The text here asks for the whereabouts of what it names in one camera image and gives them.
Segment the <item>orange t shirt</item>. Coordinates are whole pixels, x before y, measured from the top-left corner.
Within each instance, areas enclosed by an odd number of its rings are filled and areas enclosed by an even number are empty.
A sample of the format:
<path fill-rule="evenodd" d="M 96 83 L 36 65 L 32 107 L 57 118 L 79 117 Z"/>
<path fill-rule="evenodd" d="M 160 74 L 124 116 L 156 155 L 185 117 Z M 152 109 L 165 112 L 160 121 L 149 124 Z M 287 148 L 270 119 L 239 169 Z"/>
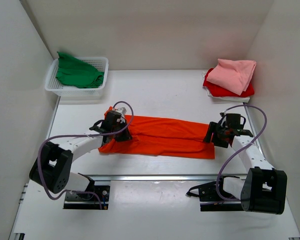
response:
<path fill-rule="evenodd" d="M 173 118 L 133 117 L 128 130 L 131 140 L 112 139 L 98 148 L 101 154 L 132 154 L 192 159 L 215 158 L 212 143 L 203 142 L 208 124 Z"/>

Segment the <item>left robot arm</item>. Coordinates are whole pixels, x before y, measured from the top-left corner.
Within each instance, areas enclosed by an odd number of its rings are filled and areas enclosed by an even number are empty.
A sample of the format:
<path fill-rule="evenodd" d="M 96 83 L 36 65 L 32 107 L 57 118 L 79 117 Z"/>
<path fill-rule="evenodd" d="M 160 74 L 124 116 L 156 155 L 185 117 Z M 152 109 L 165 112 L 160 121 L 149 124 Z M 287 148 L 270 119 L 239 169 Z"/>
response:
<path fill-rule="evenodd" d="M 36 160 L 29 172 L 29 178 L 39 185 L 44 179 L 46 188 L 53 194 L 66 189 L 71 172 L 72 163 L 81 156 L 105 146 L 112 140 L 129 141 L 129 122 L 125 118 L 124 107 L 114 108 L 105 114 L 105 118 L 93 124 L 87 133 L 80 137 L 74 136 L 62 144 L 48 141 L 43 144 Z"/>

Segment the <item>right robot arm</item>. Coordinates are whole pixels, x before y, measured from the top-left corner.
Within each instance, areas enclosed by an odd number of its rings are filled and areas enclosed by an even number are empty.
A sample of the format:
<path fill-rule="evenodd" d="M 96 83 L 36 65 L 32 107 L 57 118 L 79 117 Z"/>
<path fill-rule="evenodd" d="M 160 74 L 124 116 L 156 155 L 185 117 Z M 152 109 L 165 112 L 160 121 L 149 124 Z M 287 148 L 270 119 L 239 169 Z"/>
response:
<path fill-rule="evenodd" d="M 224 176 L 223 165 L 217 175 L 214 195 L 222 202 L 240 202 L 246 212 L 281 215 L 285 209 L 287 174 L 272 166 L 255 144 L 257 137 L 245 129 L 246 118 L 238 113 L 220 113 L 218 122 L 210 122 L 204 142 L 216 147 L 231 147 L 235 152 L 227 165 L 239 157 L 247 174 L 245 179 Z"/>

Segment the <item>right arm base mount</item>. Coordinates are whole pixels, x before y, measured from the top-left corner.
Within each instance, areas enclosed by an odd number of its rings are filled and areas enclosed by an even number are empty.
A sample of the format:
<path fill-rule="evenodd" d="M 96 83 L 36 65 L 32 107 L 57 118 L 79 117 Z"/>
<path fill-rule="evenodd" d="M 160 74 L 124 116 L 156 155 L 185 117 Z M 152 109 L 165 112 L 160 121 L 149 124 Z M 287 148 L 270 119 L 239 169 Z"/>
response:
<path fill-rule="evenodd" d="M 198 198 L 201 212 L 243 212 L 240 201 L 225 201 L 217 193 L 216 181 L 191 187 L 185 194 Z"/>

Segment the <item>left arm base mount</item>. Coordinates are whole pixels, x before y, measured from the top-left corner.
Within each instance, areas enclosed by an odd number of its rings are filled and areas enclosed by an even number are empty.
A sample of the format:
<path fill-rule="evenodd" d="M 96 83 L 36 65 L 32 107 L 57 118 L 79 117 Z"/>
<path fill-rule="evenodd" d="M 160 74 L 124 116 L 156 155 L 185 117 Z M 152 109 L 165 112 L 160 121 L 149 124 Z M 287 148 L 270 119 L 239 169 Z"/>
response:
<path fill-rule="evenodd" d="M 90 176 L 74 173 L 66 186 L 63 209 L 65 210 L 108 210 L 111 182 L 95 180 Z"/>

